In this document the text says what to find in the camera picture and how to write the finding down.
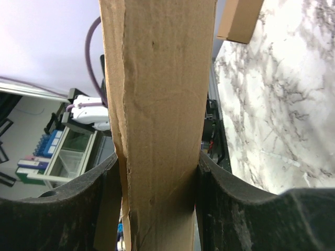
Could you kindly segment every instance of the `cardboard box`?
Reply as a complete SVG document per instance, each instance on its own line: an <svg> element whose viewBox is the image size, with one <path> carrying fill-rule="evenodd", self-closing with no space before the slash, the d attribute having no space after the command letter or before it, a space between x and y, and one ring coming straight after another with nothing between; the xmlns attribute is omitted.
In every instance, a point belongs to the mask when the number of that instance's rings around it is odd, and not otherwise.
<svg viewBox="0 0 335 251"><path fill-rule="evenodd" d="M215 6L100 0L126 250L193 250Z"/></svg>
<svg viewBox="0 0 335 251"><path fill-rule="evenodd" d="M264 0L226 0L217 38L249 43Z"/></svg>

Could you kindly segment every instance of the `cardboard strip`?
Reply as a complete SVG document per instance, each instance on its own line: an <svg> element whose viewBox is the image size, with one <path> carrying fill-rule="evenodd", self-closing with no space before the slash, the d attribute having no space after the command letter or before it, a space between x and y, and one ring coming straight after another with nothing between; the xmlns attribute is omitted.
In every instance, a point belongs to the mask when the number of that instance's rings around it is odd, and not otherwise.
<svg viewBox="0 0 335 251"><path fill-rule="evenodd" d="M127 250L193 250L215 5L100 0Z"/></svg>

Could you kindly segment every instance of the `white wall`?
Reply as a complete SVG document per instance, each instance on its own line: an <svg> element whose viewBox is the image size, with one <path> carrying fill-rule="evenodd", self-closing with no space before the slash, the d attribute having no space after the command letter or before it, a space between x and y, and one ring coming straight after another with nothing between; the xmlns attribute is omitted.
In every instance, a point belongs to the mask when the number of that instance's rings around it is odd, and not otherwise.
<svg viewBox="0 0 335 251"><path fill-rule="evenodd" d="M9 158L8 162L0 164L0 172L19 180L15 174L17 162L26 155L32 155L44 127L51 118L52 112L57 112L60 102L31 97L23 97L9 114L8 119L14 124L1 136L2 147ZM17 181L13 187L0 184L0 197L21 199L36 197L48 191L46 186L23 184Z"/></svg>
<svg viewBox="0 0 335 251"><path fill-rule="evenodd" d="M86 33L100 15L99 2L0 0L0 76L31 81L67 94L76 87L97 96L84 57ZM101 26L91 58L98 82L103 74Z"/></svg>
<svg viewBox="0 0 335 251"><path fill-rule="evenodd" d="M222 13L224 12L224 7L226 0L218 0L216 4L216 13L215 13L215 26L214 26L214 38L213 38L213 51L212 58L216 58L223 43L223 40L217 39L219 25L221 22Z"/></svg>

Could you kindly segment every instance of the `cable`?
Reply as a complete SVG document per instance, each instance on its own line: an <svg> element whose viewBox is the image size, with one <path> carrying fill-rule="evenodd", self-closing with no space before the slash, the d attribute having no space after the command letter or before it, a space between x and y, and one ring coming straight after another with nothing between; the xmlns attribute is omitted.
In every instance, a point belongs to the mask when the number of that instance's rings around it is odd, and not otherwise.
<svg viewBox="0 0 335 251"><path fill-rule="evenodd" d="M87 106L101 106L103 103L97 102L97 103L79 103L78 107L87 107ZM68 105L66 107L66 111L70 111L72 108L74 108L75 105Z"/></svg>
<svg viewBox="0 0 335 251"><path fill-rule="evenodd" d="M64 97L64 98L67 98L67 97L68 97L68 96L65 95L65 94L61 94L61 93L55 92L55 91L53 91L53 90L49 90L49 89L47 89L47 88L44 88L44 87L42 87L42 86L39 86L39 85L30 83L30 82L27 82L27 81L22 81L22 80L18 80L18 79L15 79L15 78L11 78L11 77L3 77L3 76L0 76L0 79L5 80L5 81L17 82L17 83L24 84L24 85L29 85L29 86L32 86L32 87L35 87L35 88L38 88L38 89L41 89L41 90L45 90L46 92L56 94L56 95L61 96L61 97Z"/></svg>
<svg viewBox="0 0 335 251"><path fill-rule="evenodd" d="M90 47L91 47L91 40L92 40L92 36L93 33L96 29L96 27L98 27L98 25L101 23L101 19L100 17L98 17L90 26L87 35L86 35L86 40L85 40L85 61L86 61L86 66L87 66L87 70L88 70L88 74L90 76L90 79L94 85L94 88L96 90L96 92L99 94L103 105L105 107L107 107L107 100L106 97L104 96L103 92L101 91L99 84L94 76L94 72L92 69L92 64L91 64L91 56L90 56Z"/></svg>

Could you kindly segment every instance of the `white marble surface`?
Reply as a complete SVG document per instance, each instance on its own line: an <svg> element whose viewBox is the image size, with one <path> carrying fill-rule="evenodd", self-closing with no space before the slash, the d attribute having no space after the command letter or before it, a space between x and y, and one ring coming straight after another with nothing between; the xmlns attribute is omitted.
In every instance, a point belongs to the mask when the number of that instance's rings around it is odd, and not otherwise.
<svg viewBox="0 0 335 251"><path fill-rule="evenodd" d="M335 187L334 4L264 0L215 62L232 172L264 190Z"/></svg>

